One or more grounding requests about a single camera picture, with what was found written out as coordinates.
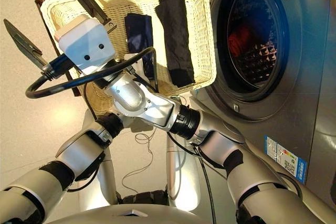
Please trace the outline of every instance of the washing machine door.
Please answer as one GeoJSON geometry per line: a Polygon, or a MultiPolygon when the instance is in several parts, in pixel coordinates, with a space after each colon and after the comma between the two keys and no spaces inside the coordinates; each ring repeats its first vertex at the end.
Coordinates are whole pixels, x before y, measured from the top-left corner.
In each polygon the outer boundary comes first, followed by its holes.
{"type": "Polygon", "coordinates": [[[211,0],[211,9],[217,78],[207,93],[222,111],[248,120],[274,115],[299,71],[298,1],[211,0]]]}

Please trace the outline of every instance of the folded garment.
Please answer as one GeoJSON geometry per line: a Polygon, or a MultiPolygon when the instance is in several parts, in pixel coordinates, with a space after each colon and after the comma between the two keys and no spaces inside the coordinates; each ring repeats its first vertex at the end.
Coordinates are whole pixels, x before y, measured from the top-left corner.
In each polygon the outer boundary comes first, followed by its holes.
{"type": "MultiPolygon", "coordinates": [[[[134,54],[153,46],[152,17],[148,15],[128,13],[125,19],[127,45],[129,52],[134,54]]],[[[154,78],[153,54],[142,58],[143,71],[149,79],[154,78]]]]}
{"type": "Polygon", "coordinates": [[[184,0],[160,0],[155,8],[163,29],[167,67],[174,85],[194,83],[184,0]]]}

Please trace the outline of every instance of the wicker basket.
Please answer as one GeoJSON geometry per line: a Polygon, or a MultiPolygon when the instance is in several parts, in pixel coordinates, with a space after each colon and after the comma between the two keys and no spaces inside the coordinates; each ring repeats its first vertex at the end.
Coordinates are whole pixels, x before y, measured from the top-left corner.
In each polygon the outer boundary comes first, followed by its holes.
{"type": "MultiPolygon", "coordinates": [[[[157,55],[157,75],[160,93],[168,97],[210,85],[216,77],[216,63],[209,0],[185,0],[189,31],[189,49],[194,67],[195,83],[178,88],[170,78],[164,47],[162,24],[155,13],[159,0],[96,0],[107,15],[117,23],[117,28],[109,34],[117,52],[116,58],[128,53],[124,17],[127,13],[152,16],[154,48],[157,55]]],[[[46,0],[41,12],[50,33],[64,26],[85,10],[76,0],[46,0]]],[[[78,77],[74,70],[73,78],[78,77]]],[[[87,86],[87,96],[94,111],[103,114],[113,105],[113,98],[105,95],[95,84],[87,86]]]]}

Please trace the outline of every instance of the energy label sticker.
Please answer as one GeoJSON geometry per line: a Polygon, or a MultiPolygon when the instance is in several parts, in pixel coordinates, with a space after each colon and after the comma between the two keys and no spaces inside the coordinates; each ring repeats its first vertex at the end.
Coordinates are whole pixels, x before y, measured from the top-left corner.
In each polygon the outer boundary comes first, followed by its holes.
{"type": "Polygon", "coordinates": [[[288,151],[269,136],[265,136],[265,154],[290,172],[298,181],[304,183],[307,162],[288,151]]]}

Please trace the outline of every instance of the black wire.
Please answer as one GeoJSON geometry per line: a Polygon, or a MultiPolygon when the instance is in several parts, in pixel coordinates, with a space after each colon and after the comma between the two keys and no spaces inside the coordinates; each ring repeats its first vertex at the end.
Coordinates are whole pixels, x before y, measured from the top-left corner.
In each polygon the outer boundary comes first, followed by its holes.
{"type": "Polygon", "coordinates": [[[92,183],[92,181],[94,180],[94,178],[96,177],[97,173],[98,173],[98,170],[99,170],[99,166],[97,168],[97,170],[95,171],[95,173],[93,174],[92,178],[89,180],[89,182],[87,182],[85,185],[79,187],[79,188],[76,188],[76,189],[68,189],[68,192],[69,193],[73,193],[75,191],[81,191],[83,190],[84,188],[86,188],[88,185],[90,185],[92,183]]]}
{"type": "Polygon", "coordinates": [[[219,171],[217,171],[215,168],[213,168],[210,164],[208,164],[207,162],[204,162],[204,164],[209,167],[211,170],[213,170],[215,173],[217,173],[220,177],[222,177],[223,179],[227,180],[227,178],[221,174],[219,171]]]}
{"type": "Polygon", "coordinates": [[[193,156],[195,156],[195,157],[201,157],[200,156],[200,154],[198,154],[198,153],[194,153],[194,152],[191,152],[191,151],[189,151],[187,148],[185,148],[185,147],[183,147],[181,144],[179,144],[179,142],[178,141],[176,141],[174,138],[173,138],[173,136],[169,133],[169,132],[167,132],[167,135],[169,136],[169,138],[179,147],[179,148],[181,148],[182,150],[184,150],[185,152],[187,152],[187,153],[189,153],[190,155],[193,155],[193,156]]]}
{"type": "Polygon", "coordinates": [[[89,108],[89,110],[90,110],[90,112],[91,112],[91,114],[92,114],[94,120],[97,120],[97,116],[96,116],[96,114],[95,114],[95,112],[94,112],[94,110],[93,110],[93,108],[92,108],[92,106],[91,106],[91,104],[90,104],[90,102],[89,102],[88,96],[86,95],[86,88],[87,88],[87,85],[88,85],[87,83],[84,84],[84,88],[83,88],[83,98],[84,98],[85,103],[86,103],[86,105],[88,106],[88,108],[89,108]]]}
{"type": "MultiPolygon", "coordinates": [[[[194,147],[194,151],[196,153],[198,153],[196,147],[195,146],[193,146],[193,147],[194,147]]],[[[199,163],[200,163],[200,165],[202,167],[204,178],[205,178],[205,182],[206,182],[206,187],[208,189],[209,200],[210,200],[210,207],[211,207],[211,214],[212,214],[212,223],[216,224],[217,221],[216,221],[214,198],[212,197],[212,192],[211,192],[211,186],[210,186],[210,182],[209,182],[209,177],[208,177],[208,174],[206,172],[206,169],[205,169],[204,162],[203,162],[202,158],[199,157],[198,160],[199,160],[199,163]]]]}
{"type": "Polygon", "coordinates": [[[301,190],[300,186],[298,185],[298,183],[297,183],[293,178],[291,178],[290,176],[288,176],[287,174],[280,173],[280,172],[278,172],[278,174],[279,174],[281,177],[283,177],[283,178],[289,180],[289,181],[294,185],[294,187],[295,187],[295,189],[296,189],[296,192],[297,192],[299,198],[300,198],[300,199],[303,199],[302,190],[301,190]]]}
{"type": "Polygon", "coordinates": [[[147,86],[148,88],[153,90],[155,93],[158,93],[158,91],[152,85],[150,85],[148,82],[146,82],[140,75],[138,75],[137,73],[134,73],[133,75],[138,79],[138,81],[141,84],[147,86]]]}
{"type": "Polygon", "coordinates": [[[108,69],[104,69],[104,70],[89,74],[87,76],[80,77],[80,78],[75,79],[75,80],[67,81],[67,82],[52,86],[50,88],[46,88],[46,89],[42,89],[42,90],[37,91],[37,89],[39,87],[41,87],[48,80],[47,77],[42,76],[42,77],[38,78],[32,85],[30,85],[28,87],[28,89],[26,90],[26,96],[28,98],[32,98],[32,99],[47,97],[49,95],[56,94],[56,93],[62,92],[64,90],[72,89],[72,88],[75,88],[77,86],[83,85],[85,83],[104,78],[104,77],[109,76],[111,74],[122,71],[124,68],[126,68],[126,67],[132,65],[133,63],[137,62],[143,56],[145,56],[146,54],[148,54],[150,52],[152,52],[153,57],[156,58],[155,49],[153,47],[148,47],[148,48],[142,50],[137,55],[133,56],[132,58],[130,58],[126,61],[123,61],[123,62],[121,62],[121,63],[119,63],[115,66],[112,66],[108,69]]]}

